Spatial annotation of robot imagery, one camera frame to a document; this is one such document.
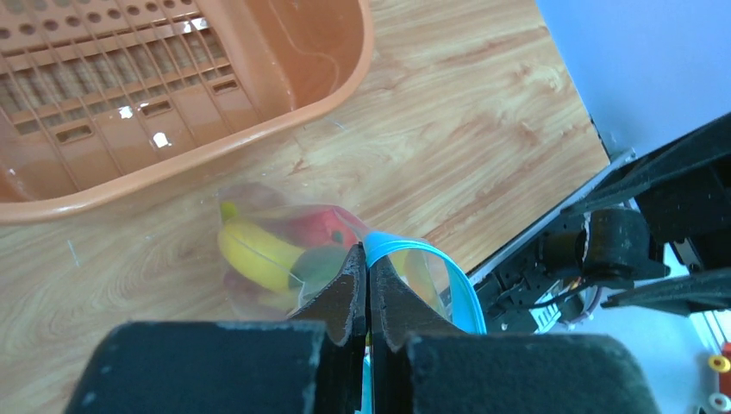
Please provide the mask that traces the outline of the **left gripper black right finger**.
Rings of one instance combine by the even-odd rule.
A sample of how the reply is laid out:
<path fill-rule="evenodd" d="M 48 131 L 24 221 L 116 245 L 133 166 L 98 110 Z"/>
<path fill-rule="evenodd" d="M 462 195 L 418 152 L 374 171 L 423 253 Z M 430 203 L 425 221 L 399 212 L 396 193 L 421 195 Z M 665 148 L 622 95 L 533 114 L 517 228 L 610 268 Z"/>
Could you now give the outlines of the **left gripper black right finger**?
<path fill-rule="evenodd" d="M 601 335 L 471 335 L 383 258 L 369 271 L 376 413 L 655 413 L 637 360 Z"/>

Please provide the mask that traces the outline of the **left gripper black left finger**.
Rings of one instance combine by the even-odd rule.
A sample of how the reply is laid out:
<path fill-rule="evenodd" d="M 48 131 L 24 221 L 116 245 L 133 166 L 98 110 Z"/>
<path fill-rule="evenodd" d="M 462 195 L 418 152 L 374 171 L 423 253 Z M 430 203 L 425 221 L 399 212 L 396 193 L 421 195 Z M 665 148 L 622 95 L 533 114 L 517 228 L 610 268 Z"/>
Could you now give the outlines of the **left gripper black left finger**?
<path fill-rule="evenodd" d="M 366 258 L 281 321 L 138 321 L 97 345 L 69 413 L 364 413 Z"/>

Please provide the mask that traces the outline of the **clear zip top bag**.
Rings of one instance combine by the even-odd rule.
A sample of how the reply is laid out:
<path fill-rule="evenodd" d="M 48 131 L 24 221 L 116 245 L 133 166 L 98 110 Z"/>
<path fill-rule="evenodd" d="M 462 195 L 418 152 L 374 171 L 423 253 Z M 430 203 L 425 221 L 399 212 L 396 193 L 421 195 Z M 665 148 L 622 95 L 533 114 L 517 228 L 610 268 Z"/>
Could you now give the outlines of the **clear zip top bag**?
<path fill-rule="evenodd" d="M 234 337 L 227 410 L 467 413 L 466 347 L 486 333 L 464 272 L 425 241 L 264 185 L 217 196 Z"/>

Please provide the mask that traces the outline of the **yellow toy banana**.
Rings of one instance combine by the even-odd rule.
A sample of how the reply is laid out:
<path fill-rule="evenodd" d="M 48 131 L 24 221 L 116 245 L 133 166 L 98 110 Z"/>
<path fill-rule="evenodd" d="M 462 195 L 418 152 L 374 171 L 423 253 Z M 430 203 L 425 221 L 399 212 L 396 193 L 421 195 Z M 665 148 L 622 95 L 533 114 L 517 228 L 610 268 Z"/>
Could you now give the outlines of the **yellow toy banana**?
<path fill-rule="evenodd" d="M 272 292 L 290 289 L 290 270 L 304 249 L 240 216 L 234 203 L 220 204 L 222 228 L 217 243 L 225 261 L 239 274 Z"/>

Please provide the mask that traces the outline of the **red toy tomato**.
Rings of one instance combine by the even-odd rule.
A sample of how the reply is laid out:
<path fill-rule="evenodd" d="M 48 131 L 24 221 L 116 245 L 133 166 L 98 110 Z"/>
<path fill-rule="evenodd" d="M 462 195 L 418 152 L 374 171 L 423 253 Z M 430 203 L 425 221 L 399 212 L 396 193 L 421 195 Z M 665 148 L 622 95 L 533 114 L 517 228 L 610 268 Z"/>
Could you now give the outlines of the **red toy tomato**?
<path fill-rule="evenodd" d="M 349 249 L 369 231 L 355 215 L 333 205 L 297 208 L 289 215 L 268 219 L 266 227 L 303 248 L 338 246 Z"/>

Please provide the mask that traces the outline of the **orange plastic basket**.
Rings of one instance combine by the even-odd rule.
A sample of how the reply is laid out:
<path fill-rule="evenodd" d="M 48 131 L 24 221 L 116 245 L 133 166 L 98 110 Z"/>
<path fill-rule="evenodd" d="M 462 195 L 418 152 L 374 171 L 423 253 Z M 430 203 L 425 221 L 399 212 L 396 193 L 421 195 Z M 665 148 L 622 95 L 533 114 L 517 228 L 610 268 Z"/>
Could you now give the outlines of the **orange plastic basket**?
<path fill-rule="evenodd" d="M 4 1 L 1 221 L 207 174 L 342 104 L 373 43 L 367 1 Z"/>

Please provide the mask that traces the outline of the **orange green toy mango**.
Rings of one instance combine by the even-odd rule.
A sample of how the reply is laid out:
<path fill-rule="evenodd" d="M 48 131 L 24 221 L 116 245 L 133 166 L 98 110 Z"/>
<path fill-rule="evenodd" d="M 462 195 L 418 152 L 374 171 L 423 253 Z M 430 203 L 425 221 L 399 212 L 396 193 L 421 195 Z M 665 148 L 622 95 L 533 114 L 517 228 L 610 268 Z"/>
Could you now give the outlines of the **orange green toy mango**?
<path fill-rule="evenodd" d="M 290 287 L 298 288 L 306 303 L 338 274 L 346 257 L 347 250 L 337 245 L 306 250 L 290 269 Z"/>

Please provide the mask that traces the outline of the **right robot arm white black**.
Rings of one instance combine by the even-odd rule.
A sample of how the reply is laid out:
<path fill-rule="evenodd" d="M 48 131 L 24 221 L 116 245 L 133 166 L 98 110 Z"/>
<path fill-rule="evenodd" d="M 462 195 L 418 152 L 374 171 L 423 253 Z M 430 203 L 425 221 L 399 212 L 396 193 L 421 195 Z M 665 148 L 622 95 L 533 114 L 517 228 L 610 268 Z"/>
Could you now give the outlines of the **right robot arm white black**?
<path fill-rule="evenodd" d="M 730 308 L 730 116 L 724 115 L 626 167 L 567 207 L 571 213 L 606 210 L 633 199 L 652 238 L 687 247 L 690 275 L 627 289 L 604 308 L 640 306 L 688 316 Z"/>

